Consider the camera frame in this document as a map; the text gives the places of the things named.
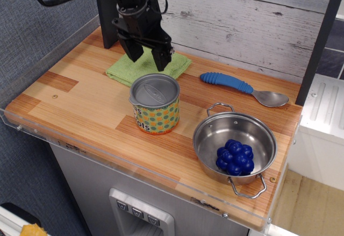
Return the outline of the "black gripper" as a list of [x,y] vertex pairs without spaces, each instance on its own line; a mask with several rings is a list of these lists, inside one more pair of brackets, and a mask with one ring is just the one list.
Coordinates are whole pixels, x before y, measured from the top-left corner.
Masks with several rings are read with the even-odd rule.
[[112,23],[118,40],[130,60],[136,62],[144,53],[142,45],[152,48],[152,56],[158,71],[164,71],[171,62],[174,49],[171,37],[162,29],[158,0],[139,0],[131,6],[117,4],[118,18]]

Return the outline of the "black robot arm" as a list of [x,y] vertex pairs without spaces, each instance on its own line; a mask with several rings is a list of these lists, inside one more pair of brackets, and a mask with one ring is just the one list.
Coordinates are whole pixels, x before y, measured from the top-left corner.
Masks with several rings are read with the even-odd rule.
[[152,50],[152,56],[158,71],[163,71],[174,52],[171,37],[162,29],[162,15],[158,0],[116,0],[119,16],[112,24],[117,38],[127,56],[136,62],[144,53],[143,47]]

